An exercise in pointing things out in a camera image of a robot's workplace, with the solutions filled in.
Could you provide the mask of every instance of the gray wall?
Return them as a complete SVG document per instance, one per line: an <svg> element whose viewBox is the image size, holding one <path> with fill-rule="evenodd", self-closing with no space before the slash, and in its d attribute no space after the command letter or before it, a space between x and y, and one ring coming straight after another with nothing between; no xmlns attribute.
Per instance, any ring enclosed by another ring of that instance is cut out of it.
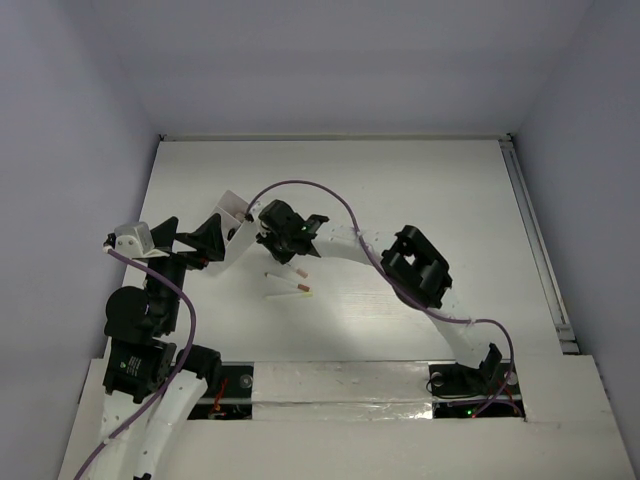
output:
<svg viewBox="0 0 640 480"><path fill-rule="evenodd" d="M593 0L92 0L162 133L515 130Z"/></svg>
<svg viewBox="0 0 640 480"><path fill-rule="evenodd" d="M516 140L583 350L640 472L640 2L597 0Z"/></svg>
<svg viewBox="0 0 640 480"><path fill-rule="evenodd" d="M0 2L2 478L57 478L156 146L88 2Z"/></svg>

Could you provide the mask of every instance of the white table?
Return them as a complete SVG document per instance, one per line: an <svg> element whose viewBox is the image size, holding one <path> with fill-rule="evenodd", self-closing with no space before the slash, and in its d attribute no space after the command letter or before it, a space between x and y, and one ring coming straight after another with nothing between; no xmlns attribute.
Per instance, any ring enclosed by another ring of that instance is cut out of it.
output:
<svg viewBox="0 0 640 480"><path fill-rule="evenodd" d="M325 422L304 415L188 422L168 478L633 478L593 361L562 355L496 141L164 142L141 219L154 226L176 215L179 229L191 231L225 190L249 200L288 178L331 187L363 228L395 232L409 223L427 235L449 260L467 310L500 320L511 333L529 422L360 422L345 420L344 411ZM348 221L339 204L309 187L284 187L268 198L305 217ZM269 362L295 368L290 362L451 359L435 327L371 268L296 262L311 273L313 298L264 301L280 287L264 278L278 269L260 246L222 276L188 273L196 343L221 351L225 361L266 369L278 365ZM126 284L141 281L127 271ZM170 340L183 345L187 326L182 308ZM483 327L483 334L508 351L497 329ZM92 366L60 478L70 478L95 444L103 368L104 361ZM272 385L267 397L278 397L281 387ZM342 393L357 401L354 391ZM308 392L300 392L301 401L313 401ZM385 392L380 397L385 401Z"/></svg>

